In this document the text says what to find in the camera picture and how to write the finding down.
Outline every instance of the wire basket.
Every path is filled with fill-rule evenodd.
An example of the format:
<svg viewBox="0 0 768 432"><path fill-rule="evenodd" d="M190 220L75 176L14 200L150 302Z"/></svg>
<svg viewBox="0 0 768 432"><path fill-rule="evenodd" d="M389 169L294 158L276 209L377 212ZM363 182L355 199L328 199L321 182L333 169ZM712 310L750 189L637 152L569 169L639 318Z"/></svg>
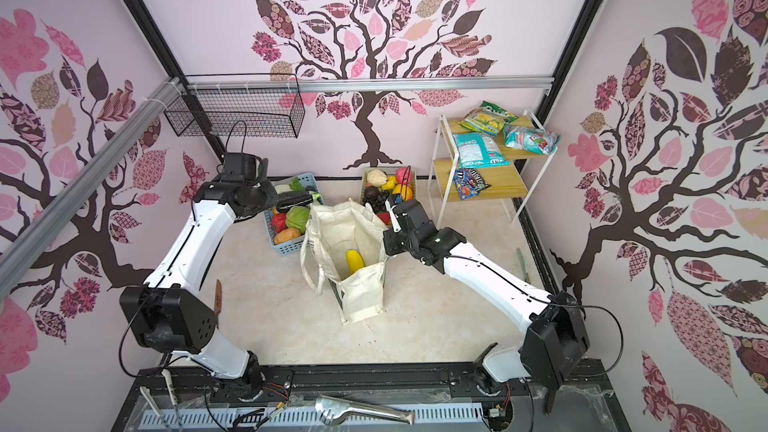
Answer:
<svg viewBox="0 0 768 432"><path fill-rule="evenodd" d="M243 74L230 74L231 77ZM295 74L247 74L264 76L264 80L248 82L198 82L187 87L173 101L165 116L179 137L228 136L297 138L304 120L299 82Z"/></svg>

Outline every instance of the metal frame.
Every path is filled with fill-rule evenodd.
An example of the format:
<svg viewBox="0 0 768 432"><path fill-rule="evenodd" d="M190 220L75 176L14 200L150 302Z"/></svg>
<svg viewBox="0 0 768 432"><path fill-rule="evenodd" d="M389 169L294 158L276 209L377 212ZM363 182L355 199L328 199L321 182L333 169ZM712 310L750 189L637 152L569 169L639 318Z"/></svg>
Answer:
<svg viewBox="0 0 768 432"><path fill-rule="evenodd" d="M114 166L125 157L153 120L179 96L179 81L167 79L132 113L120 130L80 173L43 209L23 234L5 250L0 262L0 299L18 283L40 254L86 203Z"/></svg>

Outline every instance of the marble floor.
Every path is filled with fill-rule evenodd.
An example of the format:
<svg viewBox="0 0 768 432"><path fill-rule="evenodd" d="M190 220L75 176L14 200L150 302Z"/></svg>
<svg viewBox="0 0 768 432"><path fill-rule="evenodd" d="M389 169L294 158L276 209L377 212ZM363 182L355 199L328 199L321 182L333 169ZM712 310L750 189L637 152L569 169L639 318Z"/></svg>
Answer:
<svg viewBox="0 0 768 432"><path fill-rule="evenodd" d="M321 181L319 189L326 204L335 205L359 197L360 182ZM419 181L417 194L429 212L425 193L426 180ZM530 282L542 286L522 229L509 224L499 201L449 203L443 226L453 227L491 260L524 278L520 248ZM316 274L311 254L307 262ZM387 263L386 312L342 326L330 286L314 295L302 276L299 253L277 254L261 216L232 226L224 236L200 295L210 307L217 279L223 291L221 331L255 352L262 364L474 360L492 342L520 334L470 287L408 254Z"/></svg>

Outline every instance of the plastic basket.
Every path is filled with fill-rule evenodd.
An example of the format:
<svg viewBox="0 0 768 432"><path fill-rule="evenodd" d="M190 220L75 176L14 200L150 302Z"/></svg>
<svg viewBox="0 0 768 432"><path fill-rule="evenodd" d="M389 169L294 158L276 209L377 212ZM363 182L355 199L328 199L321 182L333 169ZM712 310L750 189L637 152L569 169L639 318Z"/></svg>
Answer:
<svg viewBox="0 0 768 432"><path fill-rule="evenodd" d="M301 184L302 186L304 187L314 186L317 189L317 191L320 192L320 188L317 186L317 181L315 180L315 177L312 174L312 172L307 172L306 174L301 174L296 177L299 178L299 184ZM287 184L287 183L290 183L291 180L293 180L293 177L286 178L285 180L281 180L279 182L275 182L275 185ZM325 203L322 201L322 195L320 196L320 198L317 199L317 201L320 204L325 205ZM289 240L288 242L283 242L282 244L275 245L275 235L277 235L277 232L275 232L275 230L272 228L273 216L274 214L272 213L272 209L264 211L264 226L266 226L266 234L270 236L270 245L272 245L272 248L274 248L277 251L277 253L280 255L289 255L301 250L301 243L304 242L303 235L301 235L300 237L294 238L293 240Z"/></svg>

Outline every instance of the candy bag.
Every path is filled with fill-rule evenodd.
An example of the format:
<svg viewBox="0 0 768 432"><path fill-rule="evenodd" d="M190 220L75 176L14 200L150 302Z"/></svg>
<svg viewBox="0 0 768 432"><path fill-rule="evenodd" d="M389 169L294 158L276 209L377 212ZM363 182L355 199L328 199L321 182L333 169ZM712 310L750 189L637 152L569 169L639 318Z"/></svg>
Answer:
<svg viewBox="0 0 768 432"><path fill-rule="evenodd" d="M504 126L504 144L517 150L527 150L548 156L557 149L560 134L531 127Z"/></svg>

